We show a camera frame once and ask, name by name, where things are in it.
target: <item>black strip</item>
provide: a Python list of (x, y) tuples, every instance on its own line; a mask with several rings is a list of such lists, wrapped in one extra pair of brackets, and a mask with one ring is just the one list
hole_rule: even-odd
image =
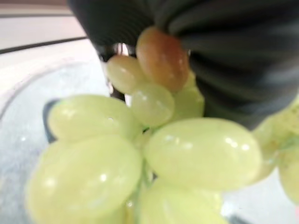
[(70, 41), (79, 41), (86, 39), (86, 36), (82, 37), (75, 37), (75, 38), (69, 38), (69, 39), (63, 39), (63, 40), (57, 40), (57, 41), (49, 41), (49, 42), (42, 42), (42, 43), (34, 43), (34, 44), (28, 44), (28, 45), (23, 45), (23, 46), (18, 46), (18, 47), (13, 47), (13, 48), (6, 48), (6, 49), (0, 49), (0, 55), (9, 53), (9, 52), (14, 52), (18, 50), (25, 50), (29, 48), (37, 48), (37, 47), (42, 47), (42, 46), (47, 46), (47, 45), (52, 45), (52, 44), (57, 44), (57, 43), (64, 43), (64, 42), (70, 42)]
[(60, 17), (60, 16), (74, 16), (73, 14), (0, 14), (0, 18), (20, 18), (20, 17)]

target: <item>black glove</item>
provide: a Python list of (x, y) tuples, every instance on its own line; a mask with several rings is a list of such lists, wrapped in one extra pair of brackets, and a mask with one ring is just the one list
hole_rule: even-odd
[(205, 116), (255, 128), (299, 86), (298, 0), (69, 0), (99, 56), (156, 25), (191, 50)]

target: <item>grape bunch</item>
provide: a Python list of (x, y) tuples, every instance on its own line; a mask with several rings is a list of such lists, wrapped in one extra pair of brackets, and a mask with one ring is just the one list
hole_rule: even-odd
[(107, 62), (109, 80), (131, 96), (130, 106), (80, 95), (51, 109), (58, 140), (26, 187), (37, 224), (227, 224), (222, 192), (275, 167), (299, 203), (299, 100), (251, 132), (202, 117), (204, 98), (178, 40), (150, 27), (136, 54)]

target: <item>gloved hand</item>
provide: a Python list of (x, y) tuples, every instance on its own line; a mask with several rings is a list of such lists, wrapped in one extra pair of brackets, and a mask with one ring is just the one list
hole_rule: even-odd
[(205, 116), (249, 129), (285, 108), (299, 86), (298, 0), (69, 0), (99, 56), (136, 45), (156, 25), (191, 50)]

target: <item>green grape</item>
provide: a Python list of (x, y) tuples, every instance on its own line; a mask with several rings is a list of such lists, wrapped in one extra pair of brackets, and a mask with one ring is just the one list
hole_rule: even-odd
[(84, 140), (101, 134), (119, 134), (130, 140), (142, 126), (124, 102), (95, 95), (74, 96), (57, 103), (49, 127), (60, 140)]
[(156, 180), (140, 197), (140, 224), (227, 224), (204, 198)]
[(273, 120), (271, 118), (266, 119), (261, 123), (254, 131), (253, 136), (256, 138), (260, 146), (269, 144), (272, 139)]
[(205, 200), (216, 212), (220, 214), (222, 208), (222, 197), (219, 192), (209, 191), (204, 189), (194, 190), (196, 196), (201, 200)]
[(144, 133), (140, 133), (134, 141), (136, 148), (143, 150), (144, 146), (150, 140), (152, 135), (153, 135), (153, 130), (151, 129), (147, 130)]
[(278, 144), (283, 144), (292, 135), (299, 135), (299, 97), (297, 97), (286, 109), (274, 115), (273, 138)]
[(280, 152), (279, 174), (286, 194), (299, 204), (299, 137), (289, 141)]
[(198, 118), (158, 130), (144, 155), (161, 178), (185, 187), (232, 190), (243, 187), (262, 164), (252, 134), (232, 121)]
[(265, 179), (277, 166), (278, 146), (277, 144), (275, 144), (275, 142), (270, 142), (268, 145), (262, 146), (261, 151), (263, 157), (262, 166), (255, 178), (250, 182), (250, 184)]
[(60, 158), (60, 154), (64, 153), (65, 149), (71, 147), (73, 143), (66, 141), (55, 141), (49, 145), (49, 147), (41, 154), (39, 158), (39, 163), (55, 163)]
[(256, 183), (268, 177), (277, 165), (276, 156), (279, 150), (277, 139), (273, 135), (273, 118), (264, 121), (253, 131), (253, 136), (261, 146), (262, 166), (256, 177), (250, 182)]
[(174, 96), (175, 110), (171, 121), (202, 117), (204, 98), (196, 87), (183, 89)]
[(135, 224), (134, 209), (135, 201), (133, 199), (128, 200), (126, 203), (126, 224)]
[(126, 94), (146, 81), (138, 60), (124, 55), (113, 56), (107, 62), (107, 76), (118, 91)]
[(93, 223), (83, 222), (82, 224), (127, 224), (126, 223), (126, 211), (122, 206), (117, 211), (95, 220)]
[(37, 223), (100, 219), (121, 207), (141, 175), (142, 158), (118, 135), (103, 135), (47, 151), (27, 186)]
[(174, 99), (171, 93), (156, 84), (143, 84), (132, 94), (134, 115), (147, 127), (164, 124), (173, 115)]
[(183, 87), (183, 89), (186, 88), (192, 88), (196, 86), (196, 80), (195, 80), (195, 74), (192, 70), (189, 71), (188, 79)]

